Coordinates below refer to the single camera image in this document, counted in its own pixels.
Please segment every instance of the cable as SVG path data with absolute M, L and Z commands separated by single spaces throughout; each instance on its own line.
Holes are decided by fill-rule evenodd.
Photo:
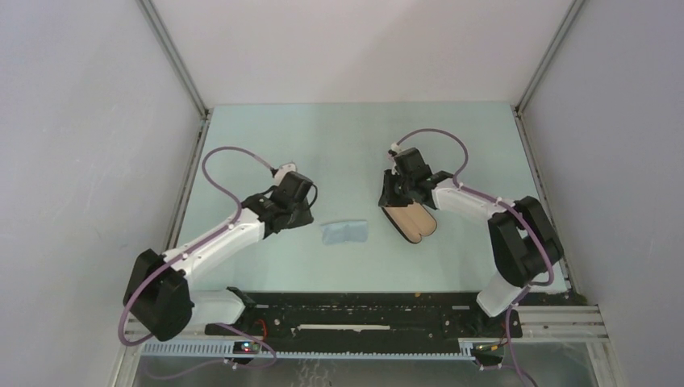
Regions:
M 266 329 L 266 321 L 264 321 L 263 318 L 259 318 L 256 322 L 261 324 L 261 328 L 262 328 L 263 331 L 264 331 L 263 339 L 262 339 L 262 340 L 266 341 L 266 336 L 269 335 L 269 330 Z
M 237 328 L 231 327 L 230 325 L 224 324 L 222 322 L 217 322 L 216 325 L 218 325 L 219 327 L 222 327 L 224 329 L 228 329 L 229 331 L 231 331 L 237 335 L 240 335 L 246 339 L 249 339 L 249 340 L 253 341 L 254 343 L 258 343 L 259 345 L 261 345 L 262 348 L 266 348 L 266 350 L 268 352 L 270 352 L 271 355 L 273 355 L 273 357 L 271 358 L 271 361 L 268 362 L 267 364 L 262 364 L 262 365 L 247 365 L 247 364 L 238 364 L 238 363 L 232 362 L 228 359 L 212 359 L 212 360 L 205 361 L 204 363 L 197 364 L 194 367 L 190 367 L 190 368 L 183 370 L 183 371 L 180 371 L 178 373 L 174 373 L 173 375 L 164 375 L 164 376 L 158 376 L 158 375 L 151 374 L 149 372 L 149 364 L 146 364 L 144 366 L 145 375 L 151 379 L 156 380 L 156 381 L 170 381 L 172 379 L 183 377 L 183 376 L 185 376 L 185 375 L 187 375 L 193 371 L 196 371 L 200 368 L 204 368 L 207 365 L 212 365 L 212 364 L 219 364 L 219 363 L 230 364 L 234 369 L 235 368 L 262 369 L 262 368 L 270 367 L 276 363 L 277 352 L 275 352 L 275 350 L 273 350 L 273 348 L 270 345 L 268 345 L 266 342 L 264 342 L 264 340 L 259 340 L 256 337 L 254 337 L 248 333 L 245 333 L 245 332 L 243 332 Z M 265 332 L 266 332 L 265 323 L 263 324 L 263 326 L 264 326 L 264 338 L 265 338 Z
M 482 363 L 480 363 L 479 360 L 475 360 L 475 364 L 477 364 L 478 367 L 480 367 L 481 371 L 497 371 L 499 369 L 512 369 L 515 371 L 515 368 L 513 368 L 510 365 L 505 365 L 505 364 L 482 365 Z M 529 373 L 523 371 L 523 375 L 532 383 L 532 385 L 534 385 L 534 387 L 539 387 L 539 385 L 536 383 L 536 381 L 532 378 L 532 376 Z
M 453 181 L 454 184 L 456 183 L 456 178 L 458 177 L 459 173 L 463 172 L 465 169 L 465 166 L 468 165 L 468 148 L 465 147 L 465 144 L 463 144 L 463 141 L 456 137 L 454 134 L 449 133 L 448 131 L 442 130 L 442 129 L 433 129 L 430 127 L 426 127 L 424 129 L 417 129 L 415 131 L 412 131 L 411 133 L 403 136 L 399 141 L 397 141 L 397 145 L 401 145 L 404 141 L 406 141 L 409 137 L 412 137 L 413 135 L 417 135 L 419 133 L 424 133 L 424 132 L 431 132 L 431 133 L 440 133 L 442 135 L 446 135 L 447 137 L 454 139 L 460 146 L 461 149 L 463 149 L 463 164 L 461 164 L 461 167 L 459 167 L 456 172 L 453 173 Z
M 208 235 L 206 238 L 204 238 L 204 239 L 200 240 L 199 242 L 195 243 L 194 245 L 188 247 L 184 252 L 178 254 L 177 256 L 175 256 L 174 258 L 169 260 L 168 262 L 165 262 L 157 270 L 152 272 L 152 274 L 150 274 L 147 278 L 144 279 L 144 281 L 142 281 L 140 283 L 140 285 L 133 292 L 133 294 L 131 294 L 131 297 L 128 298 L 128 302 L 126 302 L 126 305 L 123 308 L 123 312 L 121 313 L 121 317 L 119 318 L 119 328 L 118 328 L 119 341 L 121 342 L 121 344 L 125 345 L 126 347 L 134 347 L 136 345 L 140 345 L 152 337 L 152 334 L 150 333 L 149 335 L 146 335 L 145 337 L 143 337 L 141 339 L 131 341 L 131 340 L 128 340 L 126 338 L 126 332 L 124 329 L 126 326 L 126 320 L 128 319 L 128 314 L 131 312 L 131 308 L 133 307 L 133 304 L 136 303 L 136 301 L 138 300 L 138 297 L 140 297 L 140 295 L 143 293 L 143 290 L 145 290 L 145 288 L 147 288 L 148 285 L 150 283 L 152 283 L 152 281 L 154 281 L 158 276 L 160 276 L 167 268 L 170 268 L 171 266 L 176 264 L 176 262 L 178 262 L 183 257 L 183 254 L 185 254 L 185 253 L 192 254 L 193 252 L 197 251 L 199 248 L 201 248 L 205 244 L 209 243 L 210 241 L 212 241 L 213 239 L 215 239 L 219 235 L 223 234 L 226 230 L 229 230 L 230 226 L 232 224 L 235 224 L 238 221 L 238 219 L 240 219 L 240 215 L 242 214 L 242 205 L 240 204 L 239 198 L 236 195 L 234 195 L 231 191 L 225 189 L 219 183 L 214 181 L 214 179 L 212 179 L 211 176 L 209 176 L 209 173 L 206 171 L 206 162 L 215 153 L 221 152 L 221 151 L 238 151 L 238 152 L 245 153 L 247 155 L 250 155 L 256 161 L 259 161 L 260 163 L 262 163 L 269 170 L 273 169 L 271 164 L 269 164 L 268 162 L 266 162 L 264 159 L 257 156 L 253 152 L 250 152 L 244 148 L 219 147 L 219 148 L 216 148 L 216 149 L 209 151 L 209 153 L 207 153 L 206 156 L 204 156 L 204 159 L 202 160 L 202 174 L 204 175 L 206 180 L 209 181 L 209 183 L 212 184 L 216 189 L 218 189 L 219 191 L 223 192 L 224 194 L 228 195 L 231 199 L 233 199 L 233 201 L 237 205 L 237 211 L 236 211 L 235 215 L 232 217 L 232 219 L 230 220 L 230 222 L 228 222 L 227 224 L 224 224 L 219 229 L 217 229 L 216 231 L 214 231 L 210 235 Z
M 541 254 L 541 258 L 544 261 L 544 266 L 546 266 L 546 270 L 548 272 L 548 280 L 546 282 L 531 282 L 529 285 L 525 286 L 525 288 L 518 295 L 518 297 L 515 298 L 515 300 L 513 300 L 513 302 L 508 306 L 508 309 L 506 310 L 505 332 L 506 332 L 507 344 L 511 350 L 511 358 L 513 361 L 513 366 L 512 367 L 511 366 L 502 366 L 502 368 L 514 369 L 515 372 L 518 374 L 518 377 L 520 378 L 520 380 L 523 382 L 523 385 L 526 384 L 525 383 L 525 377 L 526 377 L 527 379 L 529 379 L 532 382 L 532 384 L 535 387 L 538 387 L 538 384 L 534 381 L 534 379 L 532 379 L 532 377 L 528 373 L 526 373 L 523 369 L 520 368 L 520 366 L 518 366 L 518 360 L 515 358 L 515 350 L 513 349 L 513 345 L 511 344 L 511 325 L 510 325 L 511 312 L 513 311 L 513 306 L 516 305 L 518 302 L 520 302 L 520 300 L 522 300 L 529 293 L 530 286 L 532 286 L 532 285 L 548 286 L 548 285 L 551 285 L 553 283 L 555 276 L 553 274 L 553 266 L 551 265 L 551 260 L 548 258 L 548 254 L 546 253 L 544 246 L 539 241 L 539 237 L 536 236 L 535 232 L 532 230 L 530 225 L 525 221 L 523 216 L 518 211 L 515 210 L 515 208 L 513 208 L 512 206 L 509 206 L 507 203 L 505 203 L 503 201 L 499 201 L 497 198 L 494 198 L 494 197 L 492 197 L 486 193 L 483 193 L 483 192 L 480 192 L 476 189 L 472 189 L 468 186 L 465 186 L 458 181 L 458 175 L 463 171 L 463 169 L 465 169 L 465 166 L 468 164 L 469 156 L 468 156 L 468 149 L 465 146 L 465 144 L 463 143 L 463 141 L 461 141 L 454 134 L 449 133 L 448 131 L 444 131 L 442 129 L 432 129 L 432 128 L 418 129 L 418 130 L 412 131 L 411 133 L 403 136 L 397 142 L 397 145 L 400 145 L 402 142 L 404 142 L 409 137 L 412 137 L 413 135 L 416 135 L 416 134 L 422 133 L 422 132 L 440 133 L 440 134 L 446 135 L 447 137 L 449 137 L 451 139 L 456 140 L 456 142 L 463 149 L 465 159 L 463 160 L 463 164 L 461 165 L 461 167 L 459 169 L 457 169 L 456 172 L 453 174 L 453 184 L 456 187 L 458 187 L 459 189 L 463 189 L 465 192 L 468 192 L 470 194 L 473 194 L 475 196 L 483 198 L 489 202 L 494 203 L 497 206 L 503 207 L 504 209 L 506 209 L 506 211 L 510 212 L 518 220 L 520 225 L 523 226 L 525 231 L 528 233 L 528 235 L 532 239 L 532 242 L 535 244 L 535 247 L 537 248 L 537 250 L 539 250 L 539 253 Z
M 266 191 L 260 192 L 259 194 L 265 196 L 265 195 L 267 195 L 267 194 L 272 193 L 275 189 L 276 189 L 276 186 L 275 186 L 275 185 L 271 185 Z
M 509 206 L 508 203 L 505 203 L 503 201 L 499 201 L 496 198 L 480 192 L 476 189 L 472 189 L 466 185 L 463 185 L 463 183 L 460 182 L 454 182 L 454 185 L 456 187 L 460 186 L 460 189 L 464 190 L 465 192 L 469 194 L 473 194 L 475 196 L 478 196 L 480 198 L 483 198 L 487 200 L 488 202 L 492 202 L 497 206 L 501 206 L 506 211 L 510 212 L 516 219 L 518 219 L 518 222 L 523 226 L 525 231 L 530 235 L 530 238 L 532 239 L 532 242 L 535 244 L 535 247 L 537 250 L 539 250 L 539 253 L 541 254 L 541 259 L 544 261 L 544 266 L 546 266 L 546 270 L 548 272 L 548 280 L 546 282 L 531 282 L 530 285 L 539 285 L 539 286 L 549 286 L 553 283 L 555 280 L 555 276 L 553 275 L 553 265 L 551 264 L 551 260 L 548 258 L 548 254 L 546 253 L 546 250 L 544 249 L 544 246 L 541 244 L 541 241 L 539 241 L 539 237 L 536 236 L 535 232 L 532 230 L 532 227 L 529 225 L 527 221 L 523 218 L 523 216 L 520 214 L 520 212 L 516 211 L 515 208 L 512 206 Z
M 541 258 L 542 258 L 542 260 L 544 260 L 544 265 L 546 266 L 546 270 L 548 271 L 548 280 L 546 282 L 532 282 L 530 285 L 539 285 L 539 286 L 551 285 L 553 283 L 553 280 L 555 279 L 554 275 L 553 275 L 553 266 L 551 265 L 551 260 L 548 258 L 548 254 L 546 253 L 544 246 L 539 241 L 539 238 L 536 236 L 535 232 L 532 230 L 530 225 L 525 221 L 523 216 L 518 211 L 516 211 L 513 207 L 509 206 L 507 203 L 500 202 L 496 198 L 494 198 L 494 197 L 492 197 L 486 193 L 480 192 L 476 189 L 472 189 L 470 187 L 467 187 L 458 181 L 458 175 L 463 171 L 463 169 L 465 169 L 465 166 L 468 164 L 468 160 L 469 160 L 468 148 L 465 146 L 463 141 L 461 141 L 461 139 L 459 139 L 454 134 L 452 134 L 448 131 L 445 131 L 443 129 L 424 128 L 424 129 L 417 129 L 417 130 L 412 131 L 412 132 L 408 133 L 407 135 L 403 136 L 399 141 L 397 141 L 397 145 L 400 145 L 401 143 L 403 143 L 404 141 L 406 141 L 407 139 L 409 139 L 413 135 L 417 135 L 419 133 L 424 133 L 424 132 L 433 132 L 433 133 L 440 133 L 442 135 L 446 135 L 447 137 L 454 139 L 461 146 L 461 149 L 463 149 L 464 160 L 463 160 L 463 164 L 461 165 L 461 167 L 459 167 L 459 169 L 457 169 L 456 172 L 453 174 L 453 184 L 456 187 L 461 187 L 461 189 L 463 189 L 465 192 L 468 192 L 468 193 L 473 194 L 475 196 L 479 196 L 480 198 L 483 198 L 489 202 L 493 202 L 495 205 L 500 205 L 501 207 L 505 208 L 508 212 L 510 212 L 516 219 L 518 219 L 518 222 L 520 222 L 520 224 L 523 226 L 523 228 L 528 233 L 528 235 L 530 235 L 532 242 L 535 244 L 535 247 L 537 248 L 537 250 L 539 250 L 539 253 L 541 254 Z
M 319 198 L 319 187 L 317 187 L 316 184 L 312 184 L 312 185 L 313 185 L 314 189 L 316 190 L 314 192 L 314 200 L 312 200 L 311 203 L 309 203 L 309 206 L 307 207 L 306 211 L 310 210 L 311 207 L 314 206 L 314 203 L 316 203 L 316 199 Z

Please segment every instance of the floor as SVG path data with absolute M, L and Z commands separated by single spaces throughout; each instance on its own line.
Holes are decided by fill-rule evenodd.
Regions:
M 527 158 L 505 103 L 429 102 L 219 106 L 214 109 L 202 154 L 219 146 L 247 148 L 273 165 L 295 162 L 319 187 L 314 224 L 250 246 L 198 283 L 198 289 L 292 292 L 478 291 L 495 271 L 486 224 L 432 211 L 435 234 L 409 244 L 377 207 L 386 151 L 404 134 L 437 127 L 459 136 L 470 162 L 468 184 L 505 198 L 537 196 Z M 433 171 L 453 172 L 463 160 L 447 137 L 411 138 Z M 223 152 L 208 164 L 210 175 L 239 198 L 266 190 L 270 174 L 248 156 Z M 191 241 L 235 210 L 231 200 L 198 173 L 179 243 Z M 320 225 L 368 221 L 365 243 L 323 245 Z M 549 292 L 566 290 L 560 268 Z

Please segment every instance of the white panel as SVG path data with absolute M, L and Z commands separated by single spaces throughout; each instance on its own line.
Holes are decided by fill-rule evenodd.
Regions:
M 570 0 L 161 0 L 209 106 L 517 102 Z
M 632 386 L 682 385 L 684 2 L 588 2 L 526 116 Z
M 136 2 L 0 5 L 2 385 L 104 386 L 198 116 Z

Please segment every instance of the red wire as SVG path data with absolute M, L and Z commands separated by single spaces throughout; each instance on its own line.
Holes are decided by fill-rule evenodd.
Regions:
M 263 338 L 262 340 L 266 340 L 266 336 L 269 335 L 269 330 L 266 329 L 266 321 L 264 321 L 263 319 L 259 318 L 259 319 L 257 320 L 257 322 L 258 322 L 258 323 L 261 323 L 261 327 L 264 328 L 264 338 Z

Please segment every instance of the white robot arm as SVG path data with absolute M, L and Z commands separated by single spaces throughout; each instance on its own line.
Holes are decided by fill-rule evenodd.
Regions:
M 162 254 L 147 250 L 138 256 L 123 304 L 157 339 L 172 339 L 189 325 L 234 323 L 244 310 L 239 292 L 193 291 L 197 281 L 250 244 L 313 223 L 315 197 L 311 204 L 307 200 L 313 182 L 297 173 L 294 164 L 274 170 L 274 179 L 269 190 L 242 201 L 231 217 L 197 239 Z M 150 281 L 162 266 L 167 268 Z
M 418 202 L 434 210 L 456 212 L 476 223 L 487 223 L 497 272 L 478 294 L 479 307 L 489 317 L 500 315 L 532 279 L 547 271 L 546 263 L 530 235 L 509 208 L 520 213 L 541 242 L 550 264 L 563 257 L 563 247 L 539 201 L 525 197 L 487 200 L 483 193 L 455 185 L 453 175 L 432 173 L 415 148 L 390 151 L 394 167 L 385 171 L 379 206 L 408 206 Z

